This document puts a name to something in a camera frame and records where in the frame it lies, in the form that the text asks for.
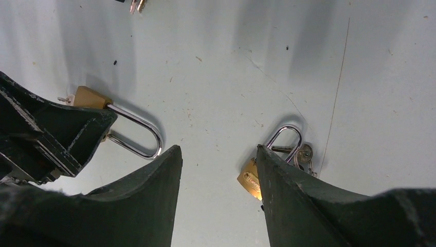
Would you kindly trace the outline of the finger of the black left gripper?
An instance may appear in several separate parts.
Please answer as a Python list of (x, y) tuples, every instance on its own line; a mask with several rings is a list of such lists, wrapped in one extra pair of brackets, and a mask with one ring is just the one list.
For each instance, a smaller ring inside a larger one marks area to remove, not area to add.
[(1, 73), (1, 177), (37, 184), (75, 177), (116, 119), (49, 101)]

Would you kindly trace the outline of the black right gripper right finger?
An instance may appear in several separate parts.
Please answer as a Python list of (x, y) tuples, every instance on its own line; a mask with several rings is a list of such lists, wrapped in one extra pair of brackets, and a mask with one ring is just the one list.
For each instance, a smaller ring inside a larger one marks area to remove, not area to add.
[(293, 167), (263, 201), (271, 246), (435, 246), (435, 189), (365, 196)]

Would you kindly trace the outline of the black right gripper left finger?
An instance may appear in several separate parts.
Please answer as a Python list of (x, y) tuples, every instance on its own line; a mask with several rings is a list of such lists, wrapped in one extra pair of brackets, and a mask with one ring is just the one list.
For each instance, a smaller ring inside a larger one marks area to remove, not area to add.
[(170, 246), (183, 158), (174, 145), (88, 194), (1, 189), (1, 246)]

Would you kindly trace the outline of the small padlock keys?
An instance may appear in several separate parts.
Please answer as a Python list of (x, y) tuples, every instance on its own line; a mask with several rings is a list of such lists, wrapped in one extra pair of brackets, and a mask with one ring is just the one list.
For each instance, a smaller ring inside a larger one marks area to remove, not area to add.
[[(272, 151), (278, 153), (290, 153), (295, 146), (272, 146)], [(314, 152), (312, 147), (309, 144), (303, 144), (301, 148), (297, 150), (297, 153), (293, 157), (293, 161), (291, 164), (295, 167), (300, 168), (303, 171), (306, 171), (310, 175), (317, 177), (317, 173), (315, 172), (313, 165)]]

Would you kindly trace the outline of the small brass padlock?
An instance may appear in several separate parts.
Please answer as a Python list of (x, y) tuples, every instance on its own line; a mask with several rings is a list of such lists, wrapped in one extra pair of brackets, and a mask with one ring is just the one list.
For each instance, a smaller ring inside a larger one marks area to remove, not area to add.
[[(294, 139), (291, 146), (277, 147), (276, 139), (284, 131), (293, 131)], [(279, 127), (265, 145), (257, 146), (256, 157), (249, 159), (242, 167), (237, 177), (239, 184), (254, 198), (267, 203), (279, 191), (279, 186), (287, 184), (286, 169), (293, 167), (299, 172), (301, 169), (298, 152), (304, 146), (301, 129), (293, 124)]]

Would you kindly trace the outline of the black-headed keys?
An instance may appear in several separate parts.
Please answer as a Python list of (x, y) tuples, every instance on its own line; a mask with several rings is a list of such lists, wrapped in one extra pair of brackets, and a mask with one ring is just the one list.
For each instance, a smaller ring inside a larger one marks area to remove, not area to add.
[(130, 14), (134, 14), (136, 12), (142, 13), (147, 2), (148, 0), (131, 0), (130, 10), (129, 10)]

